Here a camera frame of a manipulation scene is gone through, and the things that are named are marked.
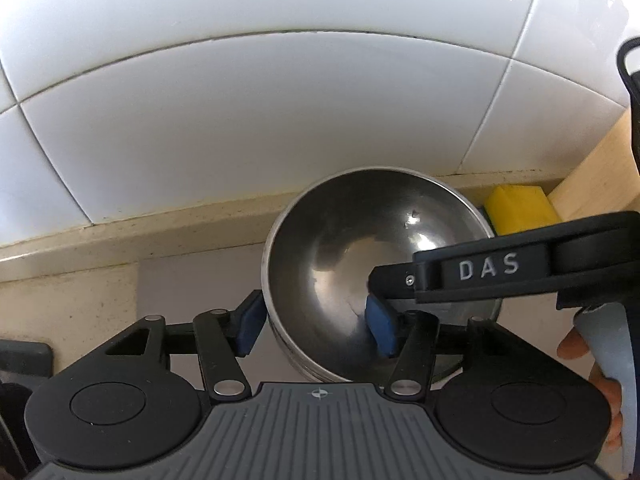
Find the stainless steel bowl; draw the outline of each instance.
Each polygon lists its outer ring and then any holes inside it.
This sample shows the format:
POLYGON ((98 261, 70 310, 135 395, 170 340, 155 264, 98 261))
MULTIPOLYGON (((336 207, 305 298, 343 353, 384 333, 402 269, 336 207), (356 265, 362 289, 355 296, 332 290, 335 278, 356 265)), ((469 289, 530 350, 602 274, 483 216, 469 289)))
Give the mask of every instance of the stainless steel bowl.
MULTIPOLYGON (((359 168, 326 178, 287 207, 264 248, 262 289, 276 338, 312 379, 383 384, 394 362, 378 355, 364 321, 371 269, 491 236, 462 195, 415 171, 359 168)), ((495 319, 500 301, 419 308, 466 324, 471 316, 495 319)), ((461 360, 438 356, 435 379, 461 360)))

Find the gray handle grip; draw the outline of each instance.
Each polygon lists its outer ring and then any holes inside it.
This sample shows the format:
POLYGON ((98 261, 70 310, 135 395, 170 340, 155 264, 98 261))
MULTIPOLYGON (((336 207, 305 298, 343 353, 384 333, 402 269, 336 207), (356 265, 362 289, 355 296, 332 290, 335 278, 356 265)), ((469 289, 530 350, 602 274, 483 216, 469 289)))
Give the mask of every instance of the gray handle grip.
POLYGON ((632 473, 636 461, 638 402, 625 307, 620 303, 607 303, 596 310, 581 310, 574 317, 574 325, 589 345, 603 375, 622 386, 622 467, 624 472, 632 473))

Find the finger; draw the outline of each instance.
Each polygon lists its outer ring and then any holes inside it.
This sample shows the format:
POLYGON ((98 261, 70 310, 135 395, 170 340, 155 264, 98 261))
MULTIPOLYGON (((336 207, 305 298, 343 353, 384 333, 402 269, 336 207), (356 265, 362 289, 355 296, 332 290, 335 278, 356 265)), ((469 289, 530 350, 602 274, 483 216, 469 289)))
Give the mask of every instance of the finger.
POLYGON ((580 333, 572 328, 569 333, 564 336, 564 339, 558 345, 556 353, 561 359, 577 359, 589 352, 587 343, 582 338, 580 333))
POLYGON ((622 407, 622 387, 620 383, 605 378, 596 378, 595 380, 591 380, 591 383, 599 389, 607 399, 611 407, 611 416, 615 417, 620 413, 620 407, 622 407))
POLYGON ((604 446, 602 446, 602 450, 605 453, 613 453, 615 450, 617 450, 620 446, 622 446, 622 436, 619 435, 617 436, 614 440, 612 440, 611 442, 606 442, 604 446))
POLYGON ((593 383, 593 381, 597 381, 598 379, 603 379, 604 375, 602 374, 602 370, 600 369, 600 366, 598 366, 598 363, 593 365, 593 368, 591 369, 591 372, 589 372, 589 381, 591 383, 593 383))
POLYGON ((617 414, 611 421, 609 433, 607 433, 607 442, 611 442, 620 436, 622 431, 622 413, 617 414))

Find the black circular pad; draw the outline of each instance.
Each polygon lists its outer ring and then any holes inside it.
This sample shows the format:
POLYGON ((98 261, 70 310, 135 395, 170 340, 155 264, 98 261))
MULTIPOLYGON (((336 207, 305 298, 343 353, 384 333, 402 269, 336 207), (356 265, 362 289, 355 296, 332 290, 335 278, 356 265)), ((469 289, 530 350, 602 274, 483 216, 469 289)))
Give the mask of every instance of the black circular pad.
POLYGON ((199 420, 196 390, 142 356, 80 360, 39 387, 25 410, 41 458, 83 469, 149 462, 183 443, 199 420))
POLYGON ((521 424, 548 424, 564 412, 564 397, 536 383, 511 383, 496 388, 491 404, 503 417, 521 424))
POLYGON ((135 417, 145 407, 145 394, 125 383, 92 384, 71 399, 71 411, 89 424, 108 426, 135 417))
POLYGON ((490 463, 541 472, 582 463, 597 456, 610 409, 593 385, 571 375, 549 386, 517 368, 472 368, 441 389, 436 416, 463 450, 490 463))

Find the blue gripper pad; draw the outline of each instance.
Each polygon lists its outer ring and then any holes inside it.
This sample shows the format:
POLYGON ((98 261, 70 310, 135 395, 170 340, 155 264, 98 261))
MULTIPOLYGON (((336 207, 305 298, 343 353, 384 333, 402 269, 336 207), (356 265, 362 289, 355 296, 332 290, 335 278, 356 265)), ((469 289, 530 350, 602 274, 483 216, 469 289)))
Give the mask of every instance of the blue gripper pad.
POLYGON ((398 339, 394 314, 375 296, 367 296, 364 319, 378 345, 378 351, 385 357, 398 354, 398 339))
POLYGON ((255 340, 258 339, 264 322, 267 319, 267 306, 264 303, 262 291, 254 290, 232 315, 238 312, 242 314, 238 320, 236 355, 238 357, 244 357, 251 352, 251 348, 254 347, 255 340))

